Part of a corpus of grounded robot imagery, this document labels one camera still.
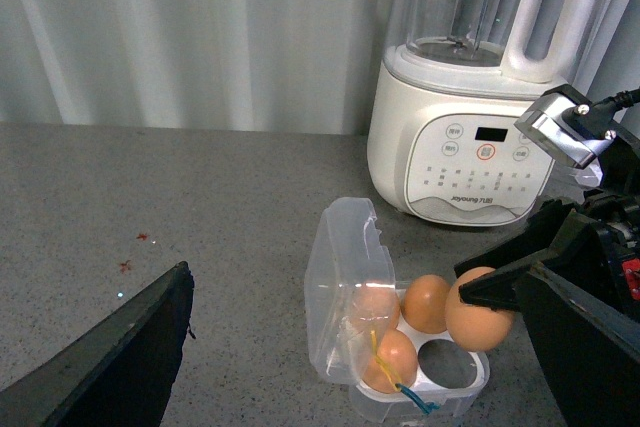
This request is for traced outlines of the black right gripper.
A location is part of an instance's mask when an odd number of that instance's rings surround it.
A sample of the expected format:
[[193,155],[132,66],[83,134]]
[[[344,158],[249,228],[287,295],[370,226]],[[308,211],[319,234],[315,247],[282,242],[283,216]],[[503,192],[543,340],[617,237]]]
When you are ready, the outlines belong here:
[[457,263],[461,297],[521,309],[569,426],[639,423],[639,199],[597,194],[543,202],[506,237]]

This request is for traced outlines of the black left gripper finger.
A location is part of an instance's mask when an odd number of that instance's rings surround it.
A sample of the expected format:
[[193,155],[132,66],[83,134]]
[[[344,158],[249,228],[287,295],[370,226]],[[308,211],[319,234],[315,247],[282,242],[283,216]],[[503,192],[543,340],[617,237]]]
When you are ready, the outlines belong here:
[[182,261],[1,392],[4,426],[158,426],[190,335]]

